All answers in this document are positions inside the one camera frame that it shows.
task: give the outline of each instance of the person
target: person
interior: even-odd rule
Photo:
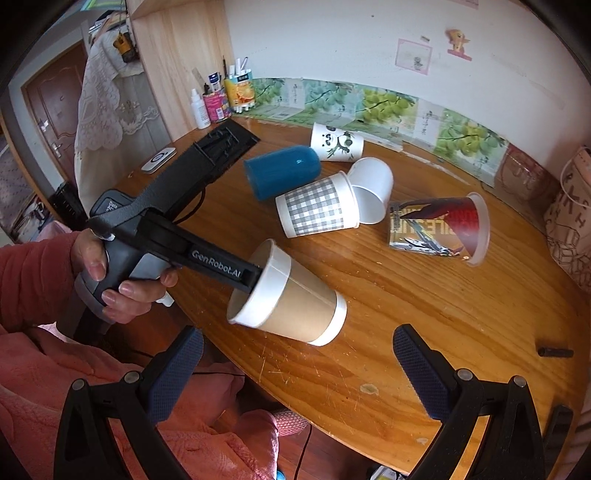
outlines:
[[[72,382],[115,382],[141,370],[37,327],[63,314],[74,279],[84,268],[98,281],[106,273],[102,242],[90,230],[0,249],[0,430],[33,480],[53,477],[57,429]],[[177,281],[174,270],[159,281],[124,281],[118,291],[103,294],[104,314],[118,323],[130,322]],[[244,375],[231,363],[197,371],[218,374],[192,376],[170,418],[158,425],[172,452],[196,480],[274,480],[277,418],[268,411],[250,411],[233,432],[218,434],[210,425],[234,402]],[[112,427],[131,475],[145,478],[121,424],[113,421]]]

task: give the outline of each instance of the white paper cup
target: white paper cup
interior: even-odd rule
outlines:
[[[287,238],[359,226],[359,208],[345,172],[316,180],[275,199]]]
[[[310,146],[321,160],[354,162],[363,156],[361,135],[320,124],[314,124]]]
[[[359,221],[380,223],[386,217],[394,176],[388,165],[373,157],[355,162],[347,174],[359,206]]]

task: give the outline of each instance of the pink fleece jacket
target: pink fleece jacket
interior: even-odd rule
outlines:
[[[0,249],[0,429],[34,480],[53,477],[57,428],[72,382],[81,377],[91,384],[115,382],[140,369],[35,327],[55,322],[64,311],[74,282],[70,249],[75,239],[73,233]],[[203,370],[240,373],[232,364]],[[223,374],[192,377],[171,417],[158,425],[193,479],[275,478],[277,427],[270,413],[244,414],[234,433],[217,434],[208,426],[234,401],[243,382]],[[113,431],[130,473],[144,479],[121,425],[115,423]]]

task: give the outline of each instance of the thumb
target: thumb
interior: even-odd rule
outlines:
[[[95,281],[101,281],[107,273],[107,256],[103,242],[90,230],[84,231],[80,242],[80,256],[85,269]]]

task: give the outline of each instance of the fingernail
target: fingernail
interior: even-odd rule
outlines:
[[[101,281],[105,278],[105,267],[100,262],[91,263],[88,266],[88,273],[95,281]]]
[[[105,290],[101,296],[107,305],[113,305],[117,301],[115,293],[110,290]]]
[[[165,273],[163,277],[160,277],[160,283],[168,287],[170,283],[170,273]]]
[[[124,281],[121,285],[119,285],[119,293],[127,297],[133,295],[134,286],[130,282]]]

